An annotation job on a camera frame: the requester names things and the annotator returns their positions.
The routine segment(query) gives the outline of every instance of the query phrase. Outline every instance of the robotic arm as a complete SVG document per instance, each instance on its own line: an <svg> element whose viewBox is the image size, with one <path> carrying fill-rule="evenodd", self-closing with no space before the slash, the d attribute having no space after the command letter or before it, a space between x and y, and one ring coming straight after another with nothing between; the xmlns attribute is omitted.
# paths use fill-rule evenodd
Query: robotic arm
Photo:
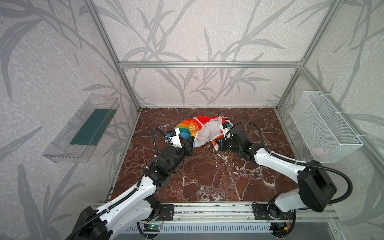
<svg viewBox="0 0 384 240"><path fill-rule="evenodd" d="M241 123L249 123L258 128L262 139L261 145L249 142L246 132L237 127ZM256 219L283 219L284 215L291 210L295 210L295 213L296 209L301 208L322 212L327 204L340 202L351 194L352 183L345 174L324 167L315 160L310 163L301 162L274 153L265 146L262 132L257 125L251 122L238 124L231 126L230 123L225 122L220 126L224 136L215 139L219 151L232 150L244 160L271 168L298 183L297 189L277 194L266 206L253 203L252 208ZM146 167L138 183L96 210L91 207L84 209L80 213L73 232L65 240L114 239L132 224L159 216L161 203L153 194L170 180L172 172L183 158L192 155L194 142L194 137L180 141L178 129L169 131L167 135L162 134L171 146L166 146L159 154L154 140L154 131L152 132L156 151L155 159L149 167ZM348 190L343 196L331 200L337 189L326 171L339 174L347 181ZM276 231L284 237L290 233L293 226L294 222L289 230L284 226L277 226L273 231L274 234Z"/></svg>

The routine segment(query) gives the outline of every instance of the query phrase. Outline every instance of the brown marble surface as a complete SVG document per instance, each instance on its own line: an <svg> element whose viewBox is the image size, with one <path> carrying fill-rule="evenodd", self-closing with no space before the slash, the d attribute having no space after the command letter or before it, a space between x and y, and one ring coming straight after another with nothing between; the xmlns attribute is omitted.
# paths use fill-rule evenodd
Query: brown marble surface
<svg viewBox="0 0 384 240"><path fill-rule="evenodd" d="M196 115L220 115L234 124L252 121L261 127L269 149L294 157L272 108L143 109L111 199L136 183L144 167L152 161L155 153L151 140L153 128L166 132ZM246 130L251 142L260 143L255 127L249 124L240 127ZM158 140L157 145L161 150L165 143ZM269 201L275 194L295 188L297 184L284 175L246 162L230 151L217 152L208 142L193 149L193 156L185 158L182 169L173 174L155 196L161 202Z"/></svg>

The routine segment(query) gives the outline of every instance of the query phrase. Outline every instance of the wallpaper wall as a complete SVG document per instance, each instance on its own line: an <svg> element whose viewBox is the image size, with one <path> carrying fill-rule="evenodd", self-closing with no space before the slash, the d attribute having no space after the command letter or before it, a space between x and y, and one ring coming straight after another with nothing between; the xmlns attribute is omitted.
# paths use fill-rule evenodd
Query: wallpaper wall
<svg viewBox="0 0 384 240"><path fill-rule="evenodd" d="M0 239L64 239L104 200L137 113L82 1L2 0L0 15ZM90 93L120 102L92 158L43 157Z"/></svg>
<svg viewBox="0 0 384 240"><path fill-rule="evenodd" d="M94 2L120 61L299 61L332 1ZM293 72L125 71L148 107L275 106Z"/></svg>
<svg viewBox="0 0 384 240"><path fill-rule="evenodd" d="M384 1L344 1L306 67L383 152L384 111L382 69ZM300 77L279 110L302 159L311 159L289 113L303 91L314 90ZM353 182L353 193L334 209L351 240L382 239L384 177L361 149L334 164ZM343 194L346 184L331 176Z"/></svg>

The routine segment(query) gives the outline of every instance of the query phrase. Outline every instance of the colorful cloth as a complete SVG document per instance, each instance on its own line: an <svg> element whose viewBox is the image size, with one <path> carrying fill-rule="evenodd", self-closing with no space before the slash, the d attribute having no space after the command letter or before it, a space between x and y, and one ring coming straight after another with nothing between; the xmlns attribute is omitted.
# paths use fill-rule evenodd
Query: colorful cloth
<svg viewBox="0 0 384 240"><path fill-rule="evenodd" d="M215 139L223 137L223 131L220 129L222 123L229 122L220 116L207 117L197 115L195 118L190 118L181 122L175 128L180 130L180 136L182 138L188 138L194 136L193 147L200 147L205 143L211 141L214 148L218 150L218 145L215 143Z"/></svg>

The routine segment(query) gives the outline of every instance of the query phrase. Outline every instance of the gray floor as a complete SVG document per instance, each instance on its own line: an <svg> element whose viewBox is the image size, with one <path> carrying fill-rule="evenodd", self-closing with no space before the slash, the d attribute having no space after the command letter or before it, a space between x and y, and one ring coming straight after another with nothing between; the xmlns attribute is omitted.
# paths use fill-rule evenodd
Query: gray floor
<svg viewBox="0 0 384 240"><path fill-rule="evenodd" d="M139 234L120 234L115 240L144 240ZM269 233L209 233L209 234L160 234L156 240L273 240ZM293 231L285 237L286 240L334 240L326 222L296 223Z"/></svg>

